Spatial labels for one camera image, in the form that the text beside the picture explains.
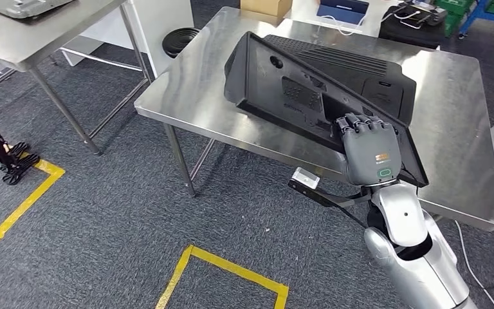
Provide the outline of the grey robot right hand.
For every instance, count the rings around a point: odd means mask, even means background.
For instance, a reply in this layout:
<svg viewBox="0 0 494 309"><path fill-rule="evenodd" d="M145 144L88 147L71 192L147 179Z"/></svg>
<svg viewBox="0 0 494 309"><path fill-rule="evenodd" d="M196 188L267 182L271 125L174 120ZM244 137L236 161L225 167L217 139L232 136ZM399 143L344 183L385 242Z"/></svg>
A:
<svg viewBox="0 0 494 309"><path fill-rule="evenodd" d="M353 185L377 185L398 178L401 153L394 127L377 116L347 113L335 124L345 151L345 175Z"/></svg>

